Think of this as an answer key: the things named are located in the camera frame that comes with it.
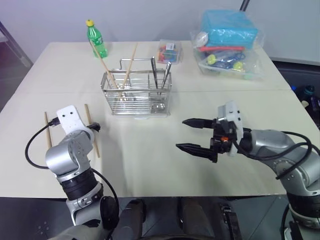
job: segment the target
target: white wall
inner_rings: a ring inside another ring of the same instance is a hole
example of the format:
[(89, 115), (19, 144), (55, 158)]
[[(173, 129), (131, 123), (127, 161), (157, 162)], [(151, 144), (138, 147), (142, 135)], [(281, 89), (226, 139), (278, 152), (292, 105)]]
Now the white wall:
[[(188, 40), (203, 9), (242, 0), (1, 0), (0, 21), (34, 62), (49, 42), (85, 42), (92, 18), (105, 41)], [(251, 0), (270, 57), (320, 65), (320, 0)]]

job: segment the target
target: metal pole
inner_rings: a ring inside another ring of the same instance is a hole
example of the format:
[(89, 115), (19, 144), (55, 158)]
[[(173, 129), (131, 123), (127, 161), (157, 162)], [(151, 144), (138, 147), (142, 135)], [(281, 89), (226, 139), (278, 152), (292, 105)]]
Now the metal pole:
[(250, 2), (250, 0), (243, 0), (241, 7), (240, 7), (240, 11), (245, 12), (248, 7), (249, 2)]

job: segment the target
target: small plastic box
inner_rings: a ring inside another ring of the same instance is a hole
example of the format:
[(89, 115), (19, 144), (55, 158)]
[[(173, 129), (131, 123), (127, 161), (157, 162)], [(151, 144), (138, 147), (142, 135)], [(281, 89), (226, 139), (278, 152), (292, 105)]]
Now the small plastic box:
[(157, 51), (157, 62), (177, 64), (182, 61), (182, 47), (180, 41), (160, 40)]

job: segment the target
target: gray floor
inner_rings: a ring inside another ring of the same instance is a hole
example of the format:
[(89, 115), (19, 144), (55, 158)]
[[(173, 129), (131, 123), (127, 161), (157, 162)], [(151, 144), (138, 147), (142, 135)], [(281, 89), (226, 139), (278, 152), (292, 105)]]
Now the gray floor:
[[(134, 198), (120, 198), (120, 207)], [(199, 197), (209, 219), (211, 205), (224, 198)], [(145, 197), (144, 237), (179, 234), (176, 197)], [(262, 196), (228, 201), (238, 216), (244, 240), (280, 240), (280, 223), (288, 203), (282, 196)], [(72, 225), (64, 199), (0, 198), (0, 239), (46, 240)]]

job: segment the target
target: wooden chopstick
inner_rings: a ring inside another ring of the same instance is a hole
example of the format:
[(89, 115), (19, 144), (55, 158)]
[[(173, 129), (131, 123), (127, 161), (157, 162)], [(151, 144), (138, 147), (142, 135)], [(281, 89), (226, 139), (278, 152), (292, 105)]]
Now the wooden chopstick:
[[(92, 124), (92, 119), (91, 119), (91, 115), (90, 115), (90, 111), (89, 111), (89, 107), (88, 107), (88, 104), (85, 104), (84, 105), (84, 108), (85, 108), (85, 113), (86, 113), (86, 116), (88, 118), (88, 122), (89, 124)], [(98, 149), (98, 145), (97, 145), (97, 142), (96, 142), (96, 138), (94, 138), (94, 141), (93, 141), (93, 147), (94, 147), (94, 150), (96, 152), (96, 156), (98, 158), (100, 158), (100, 153), (99, 153), (99, 149)]]
[(106, 73), (108, 74), (109, 78), (111, 79), (112, 84), (113, 84), (114, 87), (117, 89), (118, 86), (117, 86), (117, 84), (116, 84), (116, 81), (115, 81), (115, 79), (114, 79), (114, 76), (110, 73), (107, 65), (106, 65), (105, 62), (102, 60), (102, 58), (101, 58), (98, 50), (96, 49), (96, 46), (94, 45), (94, 43), (93, 43), (91, 40), (90, 40), (89, 42), (90, 42), (90, 45), (91, 45), (91, 47), (93, 48), (95, 54), (96, 54), (97, 57), (100, 59), (100, 62), (102, 63), (102, 66), (104, 67)]
[[(44, 122), (45, 125), (48, 124), (48, 115), (47, 112), (44, 112)], [(46, 142), (48, 143), (48, 148), (52, 148), (52, 141), (51, 141), (51, 134), (50, 134), (50, 129), (49, 127), (46, 128)]]
[(124, 81), (123, 81), (123, 85), (122, 85), (123, 89), (125, 88), (127, 80), (128, 80), (128, 76), (129, 76), (129, 73), (130, 73), (130, 70), (131, 70), (131, 65), (132, 65), (132, 62), (134, 61), (134, 57), (135, 57), (135, 54), (136, 54), (137, 46), (138, 46), (138, 43), (135, 44), (135, 47), (134, 47), (134, 50), (133, 50), (133, 53), (132, 53), (132, 57), (131, 57), (131, 60), (130, 60), (130, 63), (129, 63), (129, 67), (126, 70), (126, 73), (125, 73), (125, 77), (124, 77)]

